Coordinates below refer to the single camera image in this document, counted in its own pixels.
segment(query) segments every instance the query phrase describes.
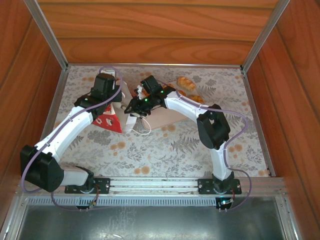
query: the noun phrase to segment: metal frame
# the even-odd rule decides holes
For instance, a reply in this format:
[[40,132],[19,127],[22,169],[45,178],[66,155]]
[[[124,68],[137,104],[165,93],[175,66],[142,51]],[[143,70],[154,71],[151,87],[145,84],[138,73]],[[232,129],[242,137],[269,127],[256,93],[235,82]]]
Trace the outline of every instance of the metal frame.
[[112,66],[112,67],[157,67],[157,68],[206,68],[206,69],[241,69],[234,64],[171,64],[171,63],[69,63],[69,66]]
[[[110,189],[109,194],[101,194],[101,196],[122,196],[122,197],[203,197],[207,195],[199,195],[198,179],[204,177],[109,177]],[[242,194],[239,197],[247,196],[249,191],[249,179],[247,177],[237,177],[241,182]],[[252,190],[251,197],[274,197],[285,196],[287,194],[286,186],[282,177],[251,177]],[[26,188],[37,188],[33,184],[26,182]],[[55,196],[71,196],[83,197],[83,194],[65,194],[65,187],[61,186],[55,191]],[[22,194],[22,189],[17,190],[18,194]],[[50,193],[41,190],[31,196],[50,196]],[[210,195],[213,197],[221,197],[220,194]]]
[[243,63],[243,71],[246,73],[248,72],[251,64],[255,60],[256,56],[258,55],[260,49],[264,45],[265,41],[267,40],[269,34],[271,33],[272,29],[275,27],[276,23],[278,22],[280,16],[286,9],[290,0],[279,0],[277,5],[275,6],[273,12],[271,13],[267,23],[263,27],[262,31],[260,32],[259,36],[257,37],[256,41],[254,42],[249,54],[246,56],[244,63]]
[[245,88],[246,95],[247,95],[248,100],[249,100],[249,104],[250,104],[250,108],[251,108],[251,112],[252,112],[255,128],[256,128],[256,131],[258,133],[258,138],[259,138],[259,141],[260,141],[260,145],[261,145],[264,161],[265,161],[265,164],[267,165],[267,168],[269,169],[270,175],[272,177],[275,177],[276,176],[276,172],[275,172],[273,163],[271,161],[270,153],[269,153],[269,150],[268,150],[268,146],[267,146],[267,142],[266,142],[266,139],[265,139],[264,132],[262,130],[262,126],[261,126],[260,119],[259,119],[259,116],[258,116],[256,104],[255,104],[255,101],[254,101],[254,97],[253,97],[252,92],[251,92],[249,80],[248,80],[246,72],[242,71],[242,75],[243,75],[244,88]]
[[59,62],[62,69],[66,70],[68,67],[67,58],[62,51],[56,36],[54,35],[44,13],[42,12],[37,0],[23,0],[29,9],[35,23],[38,25],[42,35],[50,46],[53,54]]
[[[215,197],[221,195],[199,195],[197,177],[111,177],[110,193],[101,194],[98,206],[198,206],[214,207]],[[245,197],[249,180],[239,178]],[[287,239],[296,236],[292,220],[284,204],[287,191],[281,177],[252,177],[251,197],[275,197],[283,231]],[[35,188],[27,183],[27,188]],[[86,205],[94,194],[65,194],[64,187],[55,192],[56,201],[64,206]],[[9,213],[0,233],[0,240],[16,239],[28,206],[52,206],[50,193],[44,190],[25,195],[19,187],[11,203]]]
[[285,238],[290,240],[302,239],[299,229],[294,222],[295,218],[291,210],[289,199],[287,197],[276,196],[275,202],[279,211]]
[[43,131],[41,134],[41,138],[40,140],[44,139],[46,136],[49,135],[49,133],[51,133],[51,131],[54,128],[55,125],[55,121],[58,115],[58,111],[59,111],[59,107],[60,107],[60,102],[62,99],[62,96],[64,94],[65,91],[65,86],[67,83],[67,79],[68,79],[68,75],[69,75],[69,69],[62,69],[61,70],[61,74],[58,80],[58,84],[56,86],[55,89],[55,93],[52,99],[52,103],[49,109],[49,113],[48,116],[46,118],[44,127],[43,127]]

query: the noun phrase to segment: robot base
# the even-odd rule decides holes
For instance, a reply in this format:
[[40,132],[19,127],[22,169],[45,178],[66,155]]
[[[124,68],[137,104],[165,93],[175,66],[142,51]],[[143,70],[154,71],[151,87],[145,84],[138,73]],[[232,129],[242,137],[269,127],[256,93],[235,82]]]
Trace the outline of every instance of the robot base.
[[241,185],[239,179],[235,179],[232,171],[230,176],[225,180],[219,180],[214,175],[212,178],[200,178],[198,181],[198,192],[200,195],[210,194],[241,194]]
[[[110,189],[110,178],[105,177],[95,177],[93,179],[94,185],[98,187],[99,194],[108,194]],[[69,185],[65,186],[65,194],[96,194],[97,188],[93,187],[92,189],[83,190],[82,186]]]

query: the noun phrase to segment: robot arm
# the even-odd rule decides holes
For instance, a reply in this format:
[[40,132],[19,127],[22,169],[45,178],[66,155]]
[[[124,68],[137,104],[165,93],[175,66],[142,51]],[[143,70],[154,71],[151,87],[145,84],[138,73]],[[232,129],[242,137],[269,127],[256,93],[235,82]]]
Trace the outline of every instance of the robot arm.
[[[87,111],[85,109],[101,104],[115,94],[119,89],[115,82],[116,80],[112,75],[99,73],[95,78],[90,95],[85,94],[78,98],[74,103],[75,107],[53,132],[34,147],[24,146],[20,152],[21,174],[37,151],[46,145],[31,164],[25,180],[48,192],[53,192],[59,186],[75,185],[80,186],[84,191],[91,190],[94,187],[93,172],[83,167],[62,169],[59,166],[59,161],[76,136],[99,115],[103,114],[109,102],[98,108]],[[120,91],[112,102],[121,102],[121,100],[122,94]]]
[[155,106],[161,106],[175,110],[194,121],[197,124],[201,142],[210,151],[213,165],[211,179],[213,187],[209,184],[209,189],[205,191],[225,193],[236,189],[235,194],[241,194],[239,180],[234,178],[233,171],[224,161],[224,145],[229,139],[230,127],[225,115],[215,111],[215,109],[221,110],[220,106],[202,105],[212,110],[202,109],[197,102],[179,95],[174,88],[170,86],[163,88],[152,75],[144,79],[141,84],[149,96],[142,99],[138,96],[134,97],[124,112],[145,117],[151,114]]
[[[175,91],[168,94],[168,96],[164,99],[165,105],[168,109],[175,110],[192,121],[194,121],[198,125],[199,130],[199,137],[201,142],[209,148],[211,159],[212,159],[212,165],[213,165],[213,175],[219,179],[224,180],[227,177],[230,176],[231,170],[229,170],[224,162],[224,155],[223,155],[223,148],[225,141],[219,146],[219,143],[216,142],[216,140],[211,140],[211,137],[213,138],[214,135],[209,135],[208,132],[211,130],[211,124],[209,120],[209,117],[207,117],[207,114],[210,114],[207,110],[199,109],[198,107],[195,107],[185,101],[183,101],[181,98],[184,98],[184,96],[179,97]],[[224,131],[224,139],[228,140],[228,133],[230,132],[229,125],[227,121],[225,121],[227,124]]]

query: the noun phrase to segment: bread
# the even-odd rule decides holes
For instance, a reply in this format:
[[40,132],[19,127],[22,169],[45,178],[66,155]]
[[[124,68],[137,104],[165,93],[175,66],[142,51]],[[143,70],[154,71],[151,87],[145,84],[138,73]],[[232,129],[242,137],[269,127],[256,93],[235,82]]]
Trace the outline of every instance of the bread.
[[187,96],[187,94],[186,94],[184,91],[182,91],[182,90],[179,90],[178,92],[179,92],[181,95],[185,96],[185,97]]
[[191,80],[189,80],[184,76],[179,77],[176,83],[178,84],[179,87],[190,92],[192,92],[196,88],[196,85]]
[[197,102],[197,103],[200,103],[200,104],[205,104],[205,101],[204,99],[201,97],[201,96],[198,96],[198,95],[189,95],[188,96],[189,99]]

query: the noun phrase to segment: wooden wall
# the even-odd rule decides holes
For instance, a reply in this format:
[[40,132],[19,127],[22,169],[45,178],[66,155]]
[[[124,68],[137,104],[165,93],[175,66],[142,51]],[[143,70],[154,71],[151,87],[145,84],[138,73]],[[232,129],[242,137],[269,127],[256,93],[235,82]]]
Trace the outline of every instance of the wooden wall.
[[320,239],[319,23],[319,1],[291,0],[247,73],[305,239]]
[[70,63],[244,63],[278,0],[39,0]]
[[61,67],[23,0],[0,1],[0,226],[20,178],[20,151],[40,139]]

